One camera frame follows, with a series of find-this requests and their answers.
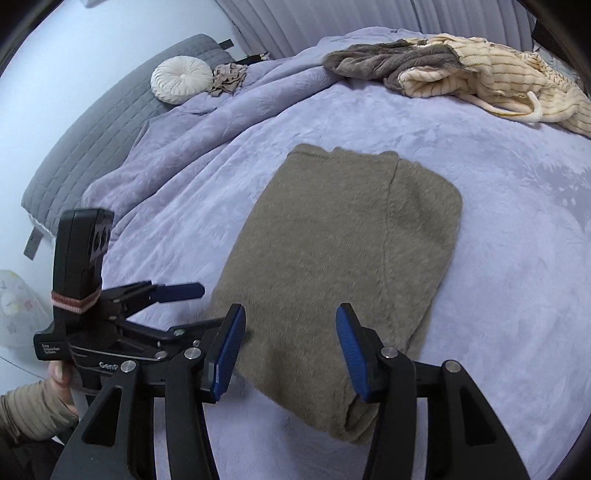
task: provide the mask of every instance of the screw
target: screw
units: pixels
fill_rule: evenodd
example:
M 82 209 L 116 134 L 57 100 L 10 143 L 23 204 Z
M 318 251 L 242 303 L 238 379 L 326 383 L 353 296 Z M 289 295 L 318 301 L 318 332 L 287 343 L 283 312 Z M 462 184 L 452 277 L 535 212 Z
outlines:
M 460 370 L 462 370 L 462 366 L 455 360 L 448 360 L 445 362 L 445 368 L 452 374 L 457 374 Z
M 398 355 L 398 350 L 396 350 L 393 346 L 385 346 L 380 351 L 384 358 L 396 358 Z
M 126 360 L 121 364 L 121 371 L 128 374 L 129 372 L 132 372 L 136 366 L 137 364 L 133 360 Z
M 185 358 L 189 360 L 194 360 L 201 356 L 201 350 L 199 348 L 191 347 L 187 348 L 184 353 Z

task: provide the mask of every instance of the quilted gray cushion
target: quilted gray cushion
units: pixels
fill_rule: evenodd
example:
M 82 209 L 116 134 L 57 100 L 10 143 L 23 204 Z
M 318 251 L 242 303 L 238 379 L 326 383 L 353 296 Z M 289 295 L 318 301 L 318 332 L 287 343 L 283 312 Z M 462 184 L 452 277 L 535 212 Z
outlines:
M 142 124 L 172 108 L 154 96 L 150 76 L 178 55 L 200 58 L 211 68 L 234 61 L 214 39 L 195 35 L 137 67 L 83 113 L 43 160 L 21 201 L 53 235 L 61 213 L 80 205 L 88 185 L 125 161 Z

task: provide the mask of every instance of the sleeve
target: sleeve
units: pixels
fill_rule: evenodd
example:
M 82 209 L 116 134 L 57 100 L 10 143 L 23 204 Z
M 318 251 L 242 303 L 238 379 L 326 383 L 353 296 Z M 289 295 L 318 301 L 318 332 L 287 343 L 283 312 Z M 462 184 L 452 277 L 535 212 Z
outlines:
M 11 445 L 50 439 L 77 420 L 55 395 L 49 379 L 0 397 L 0 435 Z

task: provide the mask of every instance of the tufted round cushion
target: tufted round cushion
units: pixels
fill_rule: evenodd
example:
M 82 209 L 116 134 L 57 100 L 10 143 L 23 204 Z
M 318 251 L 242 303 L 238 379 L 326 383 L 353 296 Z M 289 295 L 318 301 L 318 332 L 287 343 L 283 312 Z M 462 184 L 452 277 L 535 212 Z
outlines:
M 150 83 L 158 100 L 180 105 L 205 91 L 213 83 L 213 73 L 203 60 L 173 57 L 156 67 Z

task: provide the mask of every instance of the white curtain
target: white curtain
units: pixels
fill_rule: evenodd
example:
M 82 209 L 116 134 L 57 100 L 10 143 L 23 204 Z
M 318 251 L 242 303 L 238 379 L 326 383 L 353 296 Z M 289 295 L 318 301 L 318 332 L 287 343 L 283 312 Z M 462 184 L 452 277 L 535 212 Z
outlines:
M 363 27 L 485 37 L 532 49 L 532 18 L 516 0 L 217 0 L 248 54 L 289 57 Z

